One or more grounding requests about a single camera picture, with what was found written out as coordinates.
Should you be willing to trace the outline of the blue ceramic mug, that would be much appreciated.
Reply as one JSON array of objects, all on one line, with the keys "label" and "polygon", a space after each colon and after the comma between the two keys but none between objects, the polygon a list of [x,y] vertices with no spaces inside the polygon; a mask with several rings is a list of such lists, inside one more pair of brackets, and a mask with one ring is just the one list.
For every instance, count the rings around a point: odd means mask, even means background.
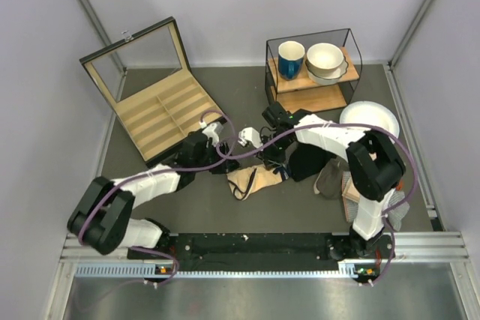
[{"label": "blue ceramic mug", "polygon": [[278,71],[286,80],[295,79],[302,69],[305,48],[299,42],[288,40],[278,47]]}]

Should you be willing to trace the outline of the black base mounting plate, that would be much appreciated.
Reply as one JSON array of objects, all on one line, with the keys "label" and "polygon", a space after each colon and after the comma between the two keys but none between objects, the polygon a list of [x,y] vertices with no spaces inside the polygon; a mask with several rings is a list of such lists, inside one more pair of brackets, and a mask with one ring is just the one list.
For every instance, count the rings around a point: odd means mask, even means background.
[{"label": "black base mounting plate", "polygon": [[345,259],[387,259],[391,242],[382,235],[361,250],[343,233],[181,233],[155,250],[175,257],[181,271],[329,271]]}]

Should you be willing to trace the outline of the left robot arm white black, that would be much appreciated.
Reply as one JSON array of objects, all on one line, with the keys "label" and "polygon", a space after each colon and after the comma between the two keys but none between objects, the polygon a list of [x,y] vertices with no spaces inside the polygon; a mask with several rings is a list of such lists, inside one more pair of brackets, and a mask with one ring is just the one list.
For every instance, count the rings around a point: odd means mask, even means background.
[{"label": "left robot arm white black", "polygon": [[135,220],[133,209],[159,196],[180,191],[191,184],[197,173],[226,174],[239,168],[235,160],[222,160],[219,145],[223,125],[214,122],[184,139],[167,164],[127,178],[99,176],[91,181],[67,222],[67,230],[79,242],[108,255],[119,247],[143,247],[154,257],[165,256],[170,248],[169,230],[152,219]]}]

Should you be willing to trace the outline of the black compartment box glass lid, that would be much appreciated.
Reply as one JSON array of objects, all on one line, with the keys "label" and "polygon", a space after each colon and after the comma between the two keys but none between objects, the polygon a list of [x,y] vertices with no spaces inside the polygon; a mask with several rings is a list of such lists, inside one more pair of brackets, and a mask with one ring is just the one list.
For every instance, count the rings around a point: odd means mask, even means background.
[{"label": "black compartment box glass lid", "polygon": [[195,78],[172,16],[79,60],[148,167],[226,119]]}]

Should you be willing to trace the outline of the cream ceramic bowl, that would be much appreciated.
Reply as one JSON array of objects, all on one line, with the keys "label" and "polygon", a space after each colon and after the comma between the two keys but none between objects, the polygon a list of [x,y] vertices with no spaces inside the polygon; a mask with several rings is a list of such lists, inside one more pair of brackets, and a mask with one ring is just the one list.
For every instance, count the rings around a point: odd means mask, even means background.
[{"label": "cream ceramic bowl", "polygon": [[344,62],[341,49],[331,43],[316,43],[307,50],[307,68],[316,76],[332,75]]}]

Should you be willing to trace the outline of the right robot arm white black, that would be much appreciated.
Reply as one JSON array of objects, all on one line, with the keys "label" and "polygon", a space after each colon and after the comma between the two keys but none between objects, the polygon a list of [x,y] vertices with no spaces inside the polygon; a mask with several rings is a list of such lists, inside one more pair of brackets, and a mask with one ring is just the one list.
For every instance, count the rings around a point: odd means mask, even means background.
[{"label": "right robot arm white black", "polygon": [[369,256],[383,233],[383,212],[406,171],[390,138],[378,130],[324,120],[304,109],[291,113],[278,102],[269,105],[262,116],[274,130],[272,136],[260,137],[263,143],[293,130],[266,147],[262,151],[265,156],[284,154],[290,144],[298,142],[347,162],[350,178],[360,195],[349,230],[349,245],[357,256]]}]

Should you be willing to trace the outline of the white scalloped dish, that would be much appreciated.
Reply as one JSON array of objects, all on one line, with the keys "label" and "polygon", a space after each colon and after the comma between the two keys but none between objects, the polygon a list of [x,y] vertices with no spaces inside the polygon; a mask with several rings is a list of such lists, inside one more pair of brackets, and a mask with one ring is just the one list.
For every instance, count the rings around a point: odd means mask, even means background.
[{"label": "white scalloped dish", "polygon": [[333,85],[337,83],[342,76],[347,73],[348,63],[343,61],[342,64],[333,71],[327,72],[325,75],[318,76],[312,72],[314,67],[310,64],[309,61],[306,61],[307,74],[308,78],[314,81],[318,85]]}]

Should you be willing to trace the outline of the white round plate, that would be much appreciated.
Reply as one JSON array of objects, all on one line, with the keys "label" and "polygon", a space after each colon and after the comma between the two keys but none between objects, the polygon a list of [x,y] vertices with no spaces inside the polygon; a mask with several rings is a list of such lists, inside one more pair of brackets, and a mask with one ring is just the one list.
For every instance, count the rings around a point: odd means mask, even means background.
[{"label": "white round plate", "polygon": [[400,125],[395,114],[372,101],[357,101],[346,106],[340,114],[340,124],[369,124],[387,130],[399,138]]}]

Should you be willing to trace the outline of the beige underwear navy trim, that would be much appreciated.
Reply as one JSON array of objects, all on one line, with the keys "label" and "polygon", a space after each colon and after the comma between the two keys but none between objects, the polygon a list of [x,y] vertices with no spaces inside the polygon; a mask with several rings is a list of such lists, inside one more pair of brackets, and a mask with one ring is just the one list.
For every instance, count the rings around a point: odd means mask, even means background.
[{"label": "beige underwear navy trim", "polygon": [[226,176],[231,193],[239,201],[244,201],[253,193],[290,178],[285,167],[267,169],[264,165],[235,170]]}]

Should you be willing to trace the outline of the striped grey underwear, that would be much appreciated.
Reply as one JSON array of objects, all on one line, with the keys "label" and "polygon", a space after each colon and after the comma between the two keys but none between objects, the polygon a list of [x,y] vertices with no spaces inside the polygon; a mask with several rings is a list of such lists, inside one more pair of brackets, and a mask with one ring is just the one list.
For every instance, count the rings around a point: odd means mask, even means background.
[{"label": "striped grey underwear", "polygon": [[[387,208],[400,203],[401,200],[404,200],[405,196],[406,194],[403,191],[403,182],[401,181],[399,188],[397,188],[391,195],[391,198],[389,199],[387,204]],[[345,199],[344,197],[342,197],[342,200],[343,200],[346,221],[348,223],[352,223],[357,216],[358,209],[359,209],[358,207],[359,202],[358,203],[352,202],[350,200]],[[398,232],[401,229],[402,220],[407,215],[410,209],[409,206],[410,206],[409,203],[405,202],[388,213],[388,218],[390,219],[391,226],[395,231]]]}]

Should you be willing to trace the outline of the grey underwear white band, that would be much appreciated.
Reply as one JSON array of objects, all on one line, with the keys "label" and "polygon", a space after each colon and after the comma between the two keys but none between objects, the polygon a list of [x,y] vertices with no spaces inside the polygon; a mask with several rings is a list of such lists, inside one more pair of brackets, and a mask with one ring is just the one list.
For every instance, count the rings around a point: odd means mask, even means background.
[{"label": "grey underwear white band", "polygon": [[343,173],[342,160],[331,159],[318,174],[313,184],[313,192],[325,199],[339,198],[341,196]]}]

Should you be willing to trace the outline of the black underwear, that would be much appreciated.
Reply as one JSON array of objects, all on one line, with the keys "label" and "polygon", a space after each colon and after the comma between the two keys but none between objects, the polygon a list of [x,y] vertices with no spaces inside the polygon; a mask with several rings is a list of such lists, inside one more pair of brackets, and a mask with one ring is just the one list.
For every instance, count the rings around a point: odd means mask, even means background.
[{"label": "black underwear", "polygon": [[318,175],[335,155],[315,145],[299,143],[289,156],[289,176],[295,182]]}]

